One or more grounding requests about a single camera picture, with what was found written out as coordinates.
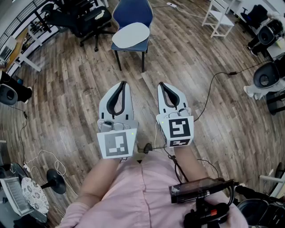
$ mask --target pink shirt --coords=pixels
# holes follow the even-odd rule
[[[59,228],[183,228],[183,218],[195,210],[195,202],[172,204],[168,186],[178,184],[174,164],[159,152],[150,151],[139,164],[122,162],[109,191],[101,202],[89,208],[73,203]],[[210,195],[212,204],[228,202],[222,192]],[[232,204],[221,227],[247,228],[247,222]]]

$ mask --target white plate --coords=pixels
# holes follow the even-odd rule
[[[144,41],[149,35],[150,30],[146,25],[135,22],[117,31],[112,41],[119,48],[129,48]]]
[[[42,188],[28,177],[22,179],[21,185],[23,195],[27,202],[40,213],[48,213],[49,203]]]

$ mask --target blue chair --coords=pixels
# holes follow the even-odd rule
[[[121,0],[113,12],[113,18],[119,24],[118,31],[135,22],[143,23],[149,28],[153,19],[153,12],[147,0]],[[147,46],[148,38],[132,47],[125,49],[119,48],[113,43],[111,49],[115,51],[115,56],[120,70],[122,70],[122,68],[118,51],[142,52],[142,72],[144,72],[144,53],[147,53]]]

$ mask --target white seat cushion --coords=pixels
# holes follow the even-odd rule
[[[119,48],[129,48],[144,41],[149,35],[149,28],[142,23],[136,22],[117,31],[113,35],[112,41]]]
[[[210,13],[217,19],[220,20],[222,13],[214,10],[210,10]],[[221,24],[226,24],[229,26],[234,26],[234,24],[227,18],[226,15],[223,16],[223,19],[221,21]]]

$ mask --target patterned plate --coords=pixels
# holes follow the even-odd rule
[[[49,203],[42,188],[31,178],[22,179],[22,192],[27,202],[40,213],[49,211]]]

